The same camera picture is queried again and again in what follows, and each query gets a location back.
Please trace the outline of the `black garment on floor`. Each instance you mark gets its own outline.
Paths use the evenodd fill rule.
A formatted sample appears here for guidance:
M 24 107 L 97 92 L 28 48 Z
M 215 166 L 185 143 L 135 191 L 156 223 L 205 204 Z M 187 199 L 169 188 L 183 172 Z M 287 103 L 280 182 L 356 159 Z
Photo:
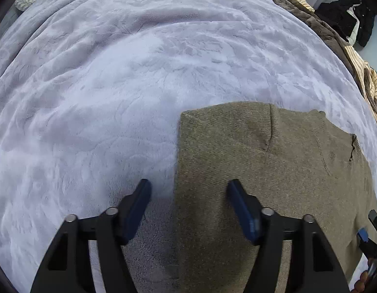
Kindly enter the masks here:
M 367 0 L 336 0 L 321 3 L 315 14 L 350 45 L 365 47 L 374 28 L 375 12 Z

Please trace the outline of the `brown and striped clothes pile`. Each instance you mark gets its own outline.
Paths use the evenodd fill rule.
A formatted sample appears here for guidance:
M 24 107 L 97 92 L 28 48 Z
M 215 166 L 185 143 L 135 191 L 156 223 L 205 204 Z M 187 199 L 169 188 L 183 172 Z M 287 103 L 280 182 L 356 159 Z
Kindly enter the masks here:
M 327 22 L 321 20 L 306 0 L 272 0 L 300 19 L 323 40 L 353 76 L 377 123 L 377 72 Z

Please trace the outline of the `lavender plush bed blanket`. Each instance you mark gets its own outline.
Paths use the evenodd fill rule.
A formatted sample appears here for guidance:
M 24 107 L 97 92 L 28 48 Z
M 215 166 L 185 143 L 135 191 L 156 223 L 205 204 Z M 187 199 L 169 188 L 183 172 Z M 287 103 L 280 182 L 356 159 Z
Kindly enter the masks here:
M 323 40 L 272 0 L 40 0 L 0 41 L 0 265 L 29 292 L 68 214 L 151 181 L 124 253 L 140 292 L 181 292 L 180 115 L 265 103 L 356 135 L 377 200 L 377 124 Z

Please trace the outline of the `olive green knit sweater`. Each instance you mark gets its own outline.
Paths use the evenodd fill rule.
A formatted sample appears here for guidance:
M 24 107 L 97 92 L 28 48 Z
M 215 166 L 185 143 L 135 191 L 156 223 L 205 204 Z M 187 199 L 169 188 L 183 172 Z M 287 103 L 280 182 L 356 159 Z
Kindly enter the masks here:
M 226 197 L 232 179 L 283 216 L 313 215 L 347 279 L 377 208 L 356 135 L 324 112 L 238 102 L 180 115 L 175 213 L 181 292 L 242 292 L 257 255 Z

